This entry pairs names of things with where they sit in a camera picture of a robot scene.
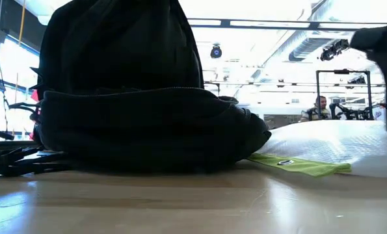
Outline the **clear mesh pouch green edge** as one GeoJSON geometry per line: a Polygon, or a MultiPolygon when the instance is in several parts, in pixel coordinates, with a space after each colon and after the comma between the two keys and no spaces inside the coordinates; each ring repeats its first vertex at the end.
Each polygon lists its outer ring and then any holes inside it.
{"type": "Polygon", "coordinates": [[[382,121],[295,123],[274,129],[249,159],[312,177],[387,177],[387,130],[382,121]]]}

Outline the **black backpack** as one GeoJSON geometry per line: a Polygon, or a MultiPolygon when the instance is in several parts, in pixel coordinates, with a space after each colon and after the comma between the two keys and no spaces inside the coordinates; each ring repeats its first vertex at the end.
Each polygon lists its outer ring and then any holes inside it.
{"type": "Polygon", "coordinates": [[[0,175],[71,170],[212,172],[271,137],[236,99],[205,89],[179,0],[71,0],[54,11],[36,69],[32,148],[0,149],[0,175]]]}

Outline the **person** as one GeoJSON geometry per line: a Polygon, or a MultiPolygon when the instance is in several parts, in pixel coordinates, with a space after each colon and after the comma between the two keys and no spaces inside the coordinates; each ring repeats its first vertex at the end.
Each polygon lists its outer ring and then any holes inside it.
{"type": "Polygon", "coordinates": [[[302,112],[300,122],[310,122],[316,120],[330,120],[331,113],[327,109],[327,99],[325,96],[319,96],[312,108],[302,112]]]}

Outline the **pink stacked bins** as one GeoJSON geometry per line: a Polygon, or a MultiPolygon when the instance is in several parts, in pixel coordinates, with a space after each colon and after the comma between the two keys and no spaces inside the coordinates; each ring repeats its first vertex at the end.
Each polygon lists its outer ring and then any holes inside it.
{"type": "MultiPolygon", "coordinates": [[[[39,97],[38,97],[38,92],[37,90],[33,90],[32,94],[31,94],[31,99],[36,101],[36,102],[39,102],[39,97]]],[[[36,139],[36,136],[35,136],[35,133],[34,131],[30,134],[30,139],[32,140],[35,140],[36,139]]]]}

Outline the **black frame stand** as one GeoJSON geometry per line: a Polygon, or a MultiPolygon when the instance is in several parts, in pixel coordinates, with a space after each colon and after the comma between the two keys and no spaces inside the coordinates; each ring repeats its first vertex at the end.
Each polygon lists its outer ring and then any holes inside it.
{"type": "Polygon", "coordinates": [[[320,81],[319,81],[319,75],[320,73],[333,73],[335,75],[349,75],[351,73],[363,73],[366,75],[366,83],[365,84],[361,84],[361,83],[349,83],[349,84],[346,84],[345,86],[349,86],[349,87],[361,87],[361,86],[366,86],[367,87],[367,100],[368,100],[368,106],[366,109],[364,109],[363,111],[359,111],[359,110],[349,110],[348,108],[343,108],[342,112],[344,113],[344,115],[348,118],[351,116],[352,113],[355,113],[355,118],[357,120],[359,120],[359,115],[363,115],[364,119],[365,120],[374,120],[374,117],[373,117],[373,105],[372,105],[372,91],[371,91],[371,76],[370,76],[370,71],[367,71],[367,70],[362,70],[362,71],[358,71],[358,70],[348,70],[348,69],[341,69],[341,70],[317,70],[315,72],[315,76],[316,76],[316,91],[317,91],[317,98],[320,96],[321,92],[320,92],[320,81]]]}

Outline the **silver ceiling duct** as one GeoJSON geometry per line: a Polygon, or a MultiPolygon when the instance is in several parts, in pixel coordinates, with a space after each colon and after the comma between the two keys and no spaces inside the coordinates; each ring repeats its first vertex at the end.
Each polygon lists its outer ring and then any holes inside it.
{"type": "Polygon", "coordinates": [[[349,41],[349,35],[346,32],[314,31],[307,33],[306,38],[290,52],[288,59],[290,62],[302,62],[307,58],[316,56],[316,59],[319,60],[324,47],[331,46],[343,39],[349,41]]]}

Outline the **black metal table frame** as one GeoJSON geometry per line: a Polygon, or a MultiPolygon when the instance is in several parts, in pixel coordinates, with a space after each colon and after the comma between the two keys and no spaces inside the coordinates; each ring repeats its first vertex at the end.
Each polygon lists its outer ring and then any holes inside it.
{"type": "Polygon", "coordinates": [[[0,141],[0,150],[14,150],[16,148],[36,148],[41,144],[35,141],[0,141]]]}

